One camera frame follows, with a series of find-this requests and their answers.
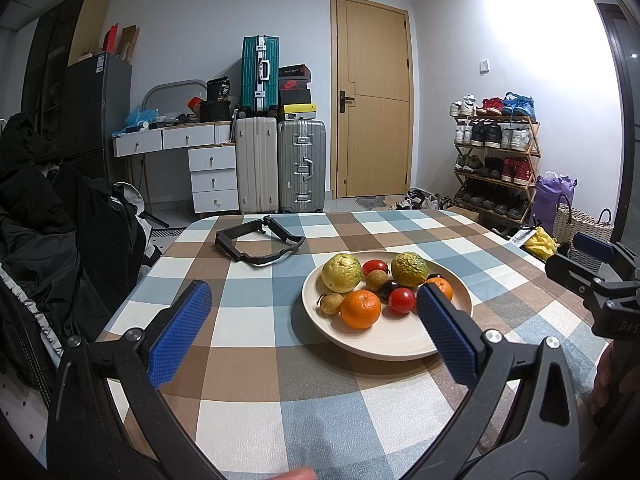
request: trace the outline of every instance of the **green wrinkled fruit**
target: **green wrinkled fruit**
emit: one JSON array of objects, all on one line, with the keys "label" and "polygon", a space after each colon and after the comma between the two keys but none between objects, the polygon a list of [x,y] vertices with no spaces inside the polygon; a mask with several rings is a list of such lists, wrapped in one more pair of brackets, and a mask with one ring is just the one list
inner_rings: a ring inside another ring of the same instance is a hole
[{"label": "green wrinkled fruit", "polygon": [[352,254],[336,254],[322,267],[322,281],[334,292],[351,292],[361,279],[362,266]]},{"label": "green wrinkled fruit", "polygon": [[429,275],[427,262],[416,253],[398,254],[391,261],[391,274],[402,286],[419,286]]}]

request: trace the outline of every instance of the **white drawer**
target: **white drawer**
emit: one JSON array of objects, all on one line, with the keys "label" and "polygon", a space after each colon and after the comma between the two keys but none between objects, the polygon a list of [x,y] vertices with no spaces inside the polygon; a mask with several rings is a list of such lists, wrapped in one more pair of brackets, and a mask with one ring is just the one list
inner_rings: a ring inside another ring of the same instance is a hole
[{"label": "white drawer", "polygon": [[224,170],[235,167],[235,146],[189,150],[189,171]]},{"label": "white drawer", "polygon": [[162,130],[149,130],[148,132],[128,134],[113,139],[113,153],[115,156],[161,151]]},{"label": "white drawer", "polygon": [[166,129],[162,133],[162,145],[166,150],[188,148],[190,146],[207,146],[215,143],[216,134],[213,124]]},{"label": "white drawer", "polygon": [[222,191],[225,189],[238,189],[236,170],[210,170],[195,171],[191,173],[191,190],[194,193],[201,191]]},{"label": "white drawer", "polygon": [[193,209],[196,213],[235,211],[238,209],[238,190],[204,191],[193,194]]}]

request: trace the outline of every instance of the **refrigerator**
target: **refrigerator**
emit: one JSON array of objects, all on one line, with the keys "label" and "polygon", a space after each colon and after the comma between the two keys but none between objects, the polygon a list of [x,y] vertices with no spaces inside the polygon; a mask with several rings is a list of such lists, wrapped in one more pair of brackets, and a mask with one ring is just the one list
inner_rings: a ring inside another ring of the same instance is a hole
[{"label": "refrigerator", "polygon": [[62,110],[63,164],[111,182],[126,179],[124,158],[113,154],[111,134],[129,115],[131,65],[103,52],[66,69]]}]

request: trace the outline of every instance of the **red tomato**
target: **red tomato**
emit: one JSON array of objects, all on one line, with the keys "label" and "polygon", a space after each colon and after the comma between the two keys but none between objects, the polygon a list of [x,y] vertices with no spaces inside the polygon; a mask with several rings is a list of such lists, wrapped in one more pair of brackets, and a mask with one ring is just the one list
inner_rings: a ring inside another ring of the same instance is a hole
[{"label": "red tomato", "polygon": [[366,264],[362,266],[362,273],[367,276],[372,270],[384,270],[385,272],[389,272],[389,268],[386,266],[386,263],[382,260],[369,260]]},{"label": "red tomato", "polygon": [[410,288],[396,288],[389,295],[389,306],[399,314],[411,312],[415,307],[415,294]]}]

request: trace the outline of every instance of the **blue sneaker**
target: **blue sneaker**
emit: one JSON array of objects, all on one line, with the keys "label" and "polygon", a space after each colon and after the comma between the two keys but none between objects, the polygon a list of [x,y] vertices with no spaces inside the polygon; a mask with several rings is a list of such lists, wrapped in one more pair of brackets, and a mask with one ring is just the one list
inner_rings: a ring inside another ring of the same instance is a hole
[{"label": "blue sneaker", "polygon": [[515,105],[518,103],[518,99],[520,99],[522,96],[519,96],[518,94],[514,94],[513,92],[508,92],[507,95],[504,96],[504,99],[502,100],[502,104],[504,105],[502,107],[502,114],[503,115],[513,115],[513,109],[515,107]]},{"label": "blue sneaker", "polygon": [[513,115],[529,116],[532,121],[536,120],[536,109],[531,97],[518,97],[518,101],[513,107]]}]

